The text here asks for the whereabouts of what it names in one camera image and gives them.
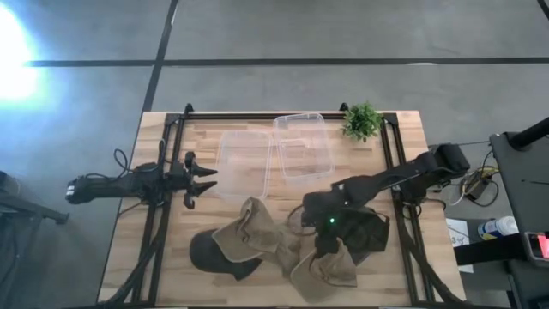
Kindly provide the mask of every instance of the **black cap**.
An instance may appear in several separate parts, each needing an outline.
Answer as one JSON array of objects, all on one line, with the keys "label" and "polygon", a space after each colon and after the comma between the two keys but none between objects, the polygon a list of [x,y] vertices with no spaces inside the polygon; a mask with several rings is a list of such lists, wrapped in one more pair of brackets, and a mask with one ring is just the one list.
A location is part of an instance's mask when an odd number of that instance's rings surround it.
[{"label": "black cap", "polygon": [[192,238],[189,249],[192,264],[202,271],[231,274],[237,281],[251,275],[262,260],[255,257],[240,263],[229,261],[212,238],[215,231],[215,229],[211,229],[200,232]]}]

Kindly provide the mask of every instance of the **bright light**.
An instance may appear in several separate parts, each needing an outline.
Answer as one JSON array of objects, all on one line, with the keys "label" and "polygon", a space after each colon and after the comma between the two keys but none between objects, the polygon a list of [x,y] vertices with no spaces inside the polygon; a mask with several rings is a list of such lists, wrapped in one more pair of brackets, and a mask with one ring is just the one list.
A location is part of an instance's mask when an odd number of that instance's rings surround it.
[{"label": "bright light", "polygon": [[24,66],[31,59],[24,31],[13,13],[2,4],[0,42],[0,99],[24,99],[36,88],[37,72]]}]

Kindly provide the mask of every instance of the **green plant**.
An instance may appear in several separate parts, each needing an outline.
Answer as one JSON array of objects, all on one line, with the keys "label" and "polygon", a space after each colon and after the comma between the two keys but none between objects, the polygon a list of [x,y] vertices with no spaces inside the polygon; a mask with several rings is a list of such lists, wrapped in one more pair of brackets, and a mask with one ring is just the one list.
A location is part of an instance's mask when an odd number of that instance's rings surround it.
[{"label": "green plant", "polygon": [[357,141],[366,142],[366,138],[377,136],[382,121],[381,115],[374,110],[369,101],[366,101],[345,111],[343,134]]}]

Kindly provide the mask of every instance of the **wooden tabletop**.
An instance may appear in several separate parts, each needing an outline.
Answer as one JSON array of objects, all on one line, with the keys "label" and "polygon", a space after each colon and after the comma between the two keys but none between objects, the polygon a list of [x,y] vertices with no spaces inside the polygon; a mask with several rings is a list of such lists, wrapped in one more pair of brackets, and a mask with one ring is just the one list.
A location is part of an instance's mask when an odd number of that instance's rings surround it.
[{"label": "wooden tabletop", "polygon": [[[427,150],[419,112],[396,112],[408,160]],[[162,135],[165,112],[146,112],[141,121],[132,166],[156,161],[158,142]],[[329,145],[335,172],[310,185],[290,186],[281,177],[276,148],[270,164],[266,206],[276,221],[283,222],[289,211],[300,205],[306,192],[328,190],[329,184],[353,175],[372,175],[386,169],[379,137],[367,142],[353,142],[341,135],[342,120],[326,120]],[[272,120],[193,120],[185,121],[180,158],[194,151],[198,164],[215,168],[219,141],[225,130],[259,130],[271,133]],[[169,147],[175,133],[171,134]],[[389,132],[394,162],[398,162],[394,140]],[[215,179],[215,175],[200,181]],[[196,208],[183,206],[183,192],[172,201],[170,222],[164,250],[157,298],[158,306],[310,306],[290,282],[283,278],[278,266],[267,262],[248,278],[236,282],[227,274],[212,274],[196,269],[189,259],[189,243],[203,230],[222,227],[238,217],[240,205],[217,197],[213,190],[196,199]],[[123,200],[122,209],[138,202]],[[395,224],[395,213],[389,191],[380,192],[367,206],[391,218],[389,243],[385,252],[371,254],[357,268],[358,287],[343,288],[336,296],[315,306],[406,306],[409,304],[401,248]],[[118,289],[135,267],[139,255],[147,207],[132,209],[118,219],[100,290],[106,300]],[[427,258],[450,290],[465,299],[462,280],[455,262],[444,212],[439,203],[423,204],[419,218]],[[312,248],[312,237],[303,238],[301,256]],[[417,264],[414,272],[422,293]],[[143,285],[148,291],[149,273]]]}]

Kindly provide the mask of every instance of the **transparent plastic bin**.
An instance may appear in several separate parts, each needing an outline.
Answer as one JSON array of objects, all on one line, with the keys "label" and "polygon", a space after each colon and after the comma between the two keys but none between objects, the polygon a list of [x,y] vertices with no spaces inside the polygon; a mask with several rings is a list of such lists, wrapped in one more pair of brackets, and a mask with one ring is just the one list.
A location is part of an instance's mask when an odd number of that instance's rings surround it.
[{"label": "transparent plastic bin", "polygon": [[287,182],[308,183],[334,171],[326,125],[319,113],[276,118],[274,138]]},{"label": "transparent plastic bin", "polygon": [[217,194],[242,203],[248,197],[265,198],[272,139],[260,131],[228,130],[220,139],[217,155]]}]

